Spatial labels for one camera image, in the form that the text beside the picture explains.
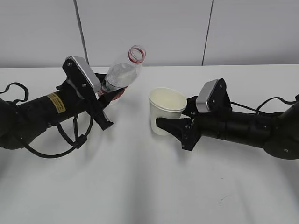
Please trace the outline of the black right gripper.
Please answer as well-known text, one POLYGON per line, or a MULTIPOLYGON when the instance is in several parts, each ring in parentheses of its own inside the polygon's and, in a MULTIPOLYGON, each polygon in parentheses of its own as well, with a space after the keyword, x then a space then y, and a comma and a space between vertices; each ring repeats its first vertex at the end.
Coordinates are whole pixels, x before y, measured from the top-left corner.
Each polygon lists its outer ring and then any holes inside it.
POLYGON ((231 115, 230 109, 199 113, 196 106, 197 96, 187 99, 187 106, 182 114, 189 118, 157 118, 156 125, 176 138, 182 138, 182 149, 193 150, 202 136, 219 138, 223 135, 226 123, 231 115))

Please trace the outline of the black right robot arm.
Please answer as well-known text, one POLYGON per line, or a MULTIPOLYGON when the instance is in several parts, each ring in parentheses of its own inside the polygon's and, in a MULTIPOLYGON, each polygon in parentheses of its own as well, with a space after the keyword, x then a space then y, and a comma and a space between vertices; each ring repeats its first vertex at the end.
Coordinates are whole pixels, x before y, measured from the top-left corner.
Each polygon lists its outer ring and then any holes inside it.
POLYGON ((267 154, 284 159, 299 157, 299 101, 281 101, 291 107, 284 112, 195 111, 195 97, 187 100, 186 118, 157 118, 157 127, 176 137, 183 150, 192 151, 202 136, 262 148, 267 154))

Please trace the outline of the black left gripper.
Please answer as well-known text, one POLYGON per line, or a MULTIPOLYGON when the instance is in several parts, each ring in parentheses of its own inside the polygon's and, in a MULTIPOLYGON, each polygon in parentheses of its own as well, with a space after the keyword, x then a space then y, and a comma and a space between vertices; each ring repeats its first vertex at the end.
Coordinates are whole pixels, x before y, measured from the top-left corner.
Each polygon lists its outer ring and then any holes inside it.
MULTIPOLYGON (((106 74, 95 73, 100 82, 106 77, 106 74)), ((93 88, 87 81, 73 82, 66 79, 61 85, 56 87, 55 92, 65 106, 65 112, 56 115, 55 121, 60 123, 65 121, 76 114, 86 112, 90 115, 102 130, 106 130, 113 125, 103 109, 111 104, 115 104, 123 95, 127 87, 118 89, 113 92, 99 92, 99 101, 97 100, 93 88)))

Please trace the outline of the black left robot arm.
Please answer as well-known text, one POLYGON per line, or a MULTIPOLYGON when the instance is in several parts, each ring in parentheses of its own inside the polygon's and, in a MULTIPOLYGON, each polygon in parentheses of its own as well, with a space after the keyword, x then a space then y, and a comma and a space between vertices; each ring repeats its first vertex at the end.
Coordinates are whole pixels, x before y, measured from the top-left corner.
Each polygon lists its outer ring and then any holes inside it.
POLYGON ((30 143, 48 128, 58 129, 71 150, 80 148, 96 122, 102 130, 113 123, 103 110, 125 90, 124 87, 104 93, 99 98, 82 75, 68 75, 57 91, 29 101, 28 89, 21 83, 24 99, 0 101, 0 146, 15 150, 26 148, 37 153, 30 143))

